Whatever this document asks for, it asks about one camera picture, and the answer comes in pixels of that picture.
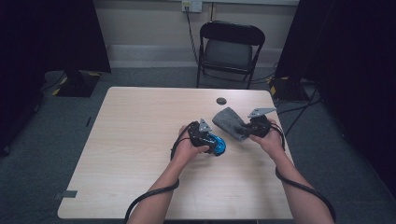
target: person's left hand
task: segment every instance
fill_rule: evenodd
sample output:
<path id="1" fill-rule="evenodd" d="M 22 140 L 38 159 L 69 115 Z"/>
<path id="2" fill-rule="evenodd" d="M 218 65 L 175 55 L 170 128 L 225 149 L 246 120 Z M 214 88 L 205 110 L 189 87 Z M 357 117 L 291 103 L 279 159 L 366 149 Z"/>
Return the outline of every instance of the person's left hand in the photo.
<path id="1" fill-rule="evenodd" d="M 183 130 L 186 128 L 183 125 L 178 134 L 181 134 Z M 190 161 L 192 161 L 198 153 L 205 152 L 209 149 L 209 146 L 202 146 L 202 147 L 195 147 L 192 145 L 190 136 L 188 132 L 184 132 L 183 135 L 180 137 L 174 158 L 172 161 L 186 166 Z"/>

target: hand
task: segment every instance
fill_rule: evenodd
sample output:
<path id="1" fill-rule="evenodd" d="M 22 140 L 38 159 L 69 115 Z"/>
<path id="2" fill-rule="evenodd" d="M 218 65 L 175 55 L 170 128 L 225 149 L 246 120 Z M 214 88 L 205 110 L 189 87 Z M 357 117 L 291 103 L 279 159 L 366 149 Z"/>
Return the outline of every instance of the hand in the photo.
<path id="1" fill-rule="evenodd" d="M 276 124 L 276 121 L 273 119 L 268 120 L 271 123 Z M 274 159 L 277 155 L 284 154 L 282 138 L 280 137 L 280 134 L 273 129 L 270 129 L 270 132 L 265 135 L 264 138 L 251 134 L 250 139 L 253 142 L 257 142 L 262 147 L 262 149 L 268 153 L 271 159 Z"/>
<path id="2" fill-rule="evenodd" d="M 182 126 L 178 131 L 181 134 L 186 126 Z M 180 142 L 178 143 L 174 158 L 172 161 L 186 166 L 190 161 L 192 161 L 198 153 L 205 152 L 209 150 L 209 146 L 195 147 L 192 145 L 190 136 L 188 132 L 184 132 L 180 137 Z"/>

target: monitor stand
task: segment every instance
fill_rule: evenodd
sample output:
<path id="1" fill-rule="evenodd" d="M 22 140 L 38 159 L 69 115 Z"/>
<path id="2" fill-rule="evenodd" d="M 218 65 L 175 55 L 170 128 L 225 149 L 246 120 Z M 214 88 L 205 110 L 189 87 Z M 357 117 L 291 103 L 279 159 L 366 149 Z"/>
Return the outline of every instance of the monitor stand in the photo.
<path id="1" fill-rule="evenodd" d="M 280 101 L 308 101 L 301 81 L 290 80 L 287 77 L 271 78 L 268 82 L 274 99 Z"/>
<path id="2" fill-rule="evenodd" d="M 78 70 L 64 70 L 66 78 L 59 84 L 54 96 L 91 97 L 100 75 L 95 73 L 81 73 Z"/>

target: gray carpet floor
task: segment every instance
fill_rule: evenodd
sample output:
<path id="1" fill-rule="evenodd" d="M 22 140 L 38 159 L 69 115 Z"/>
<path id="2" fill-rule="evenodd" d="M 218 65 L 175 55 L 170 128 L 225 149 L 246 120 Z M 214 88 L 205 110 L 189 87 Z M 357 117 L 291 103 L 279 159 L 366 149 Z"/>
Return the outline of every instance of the gray carpet floor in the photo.
<path id="1" fill-rule="evenodd" d="M 266 77 L 272 68 L 258 68 L 255 77 Z M 62 72 L 46 74 L 47 85 Z M 55 97 L 56 86 L 44 91 L 35 113 L 10 144 L 11 153 L 0 158 L 0 223 L 122 223 L 121 220 L 62 220 L 57 216 L 62 192 L 72 177 L 106 91 L 113 86 L 195 88 L 196 68 L 114 68 L 104 74 L 90 98 Z M 244 89 L 244 83 L 203 82 L 227 89 Z M 255 81 L 253 90 L 268 90 Z M 314 86 L 307 85 L 308 94 Z M 276 102 L 281 112 L 302 106 Z M 342 125 L 322 102 L 309 106 L 290 130 L 287 140 L 296 167 L 333 204 L 337 223 L 396 223 L 396 203 L 361 154 L 342 136 Z M 288 129 L 299 110 L 279 115 Z M 188 223 L 188 221 L 166 221 Z M 257 223 L 256 220 L 212 223 Z M 292 220 L 259 220 L 259 223 L 293 223 Z"/>

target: person's right arm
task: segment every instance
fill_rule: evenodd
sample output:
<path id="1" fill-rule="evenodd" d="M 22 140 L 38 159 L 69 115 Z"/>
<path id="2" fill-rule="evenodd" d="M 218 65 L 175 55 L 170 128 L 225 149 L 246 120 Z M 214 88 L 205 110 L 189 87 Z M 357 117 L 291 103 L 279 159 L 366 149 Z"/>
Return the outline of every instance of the person's right arm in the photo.
<path id="1" fill-rule="evenodd" d="M 281 138 L 278 132 L 271 131 L 264 138 L 251 135 L 250 139 L 257 142 L 262 149 L 268 153 L 270 158 L 275 162 L 277 170 L 281 175 L 311 189 L 313 188 L 286 155 L 281 145 Z M 334 223 L 328 207 L 321 199 L 284 182 L 282 182 L 282 184 L 288 199 L 291 214 L 296 223 Z"/>

